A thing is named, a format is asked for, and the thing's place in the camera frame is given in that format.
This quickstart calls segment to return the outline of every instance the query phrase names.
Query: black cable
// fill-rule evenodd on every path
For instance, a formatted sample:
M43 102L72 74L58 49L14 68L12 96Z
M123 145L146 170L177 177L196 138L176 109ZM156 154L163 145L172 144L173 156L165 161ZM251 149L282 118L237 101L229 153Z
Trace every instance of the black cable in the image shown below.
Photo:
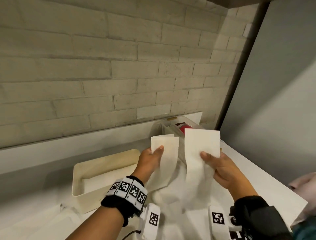
M140 230L131 231L131 232L130 232L129 234L127 234L122 240L126 239L129 235L133 234L134 232L140 233Z

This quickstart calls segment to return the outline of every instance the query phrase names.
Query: white table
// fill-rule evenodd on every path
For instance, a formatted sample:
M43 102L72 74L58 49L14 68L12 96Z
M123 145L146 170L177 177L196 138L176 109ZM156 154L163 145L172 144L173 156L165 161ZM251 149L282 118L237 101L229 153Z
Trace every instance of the white table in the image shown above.
M190 114L187 116L196 123L199 123L201 115L197 114ZM48 146L53 146L53 149L56 149L59 144L61 144L61 146L65 146L65 143L63 142L65 138L52 140L50 145L47 145L49 142L44 142L46 144L46 148L44 148L44 150L43 143L29 145L31 146L32 151L35 149L41 151L41 153L37 153L35 157L31 154L31 150L26 149L27 146L17 147L15 148L15 151L12 149L9 149L10 151L7 149L0 150L0 159L3 160L5 158L5 164L7 164L10 160L12 160L13 163L17 163L19 158L20 161L26 161L28 158L33 161L31 163L22 163L23 166L30 166L30 168L13 169L15 171L0 175L0 186L3 188L0 189L0 192L2 193L0 199L6 199L8 198L8 195L10 195L10 200L5 202L3 201L2 204L0 203L0 230L19 222L30 215L36 214L60 203L66 206L73 206L75 203L71 196L71 173L74 163L133 148L137 148L141 151L150 146L150 139L148 137L152 134L152 126L154 124L155 122L141 123L134 125L134 127L126 126L97 132L98 137L95 140L96 144L99 144L100 139L104 141L109 132L111 133L110 136L113 135L113 132L115 131L119 131L118 134L121 132L125 133L125 135L123 135L125 139L123 140L120 140L119 138L111 138L111 143L103 143L103 146L107 146L108 148L102 148L103 146L100 147L100 144L98 145L98 148L93 145L93 134L96 135L95 133L83 134L79 135L79 137L68 137L66 138L67 142L73 142L72 146L68 146L70 151L75 151L77 147L80 147L81 155L75 156L73 154L71 156L71 153L67 152L67 158L63 160L56 160L54 159L54 156L45 155L42 151L47 151L47 154L52 154L54 150L50 149ZM133 140L133 138L126 136L128 132L137 133L135 141L130 141L131 139ZM87 151L91 149L96 151L83 152L82 147L85 142L88 145L85 148ZM274 205L283 217L285 223L290 226L303 210L307 202L224 142L221 142L221 148L250 180L258 194L262 196L269 205ZM43 158L43 156L47 156L45 159L46 163L38 165L39 159L41 157ZM14 165L6 167L12 170ZM28 188L30 189L29 192L24 189L21 182L28 183ZM229 192L213 181L210 204L218 205L219 203L227 214L229 213L230 206L234 204ZM91 214L92 212L87 213L83 217L87 218ZM208 219L207 211L195 211L191 212L190 215L192 218L197 219L196 221L193 221L192 224L198 228L200 238L203 240L209 239L209 228L208 223L206 223L206 220ZM125 232L129 231L130 228L127 228L120 236L124 236Z

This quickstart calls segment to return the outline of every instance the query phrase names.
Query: white paper towel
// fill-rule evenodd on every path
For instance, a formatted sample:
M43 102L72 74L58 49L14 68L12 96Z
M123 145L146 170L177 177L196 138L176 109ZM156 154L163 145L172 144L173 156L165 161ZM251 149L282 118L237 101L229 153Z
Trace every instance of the white paper towel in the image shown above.
M148 192L167 186L177 165L179 137L161 135L151 138L152 153L161 145L164 146L164 151L160 166L154 171L146 184Z
M183 202L188 204L197 197L199 185L206 179L213 179L214 170L205 166L200 152L205 151L214 157L220 156L220 132L205 129L185 129L185 160L187 173Z
M113 170L93 178L83 179L84 193L89 193L102 187L112 185L116 179L131 175L137 164Z

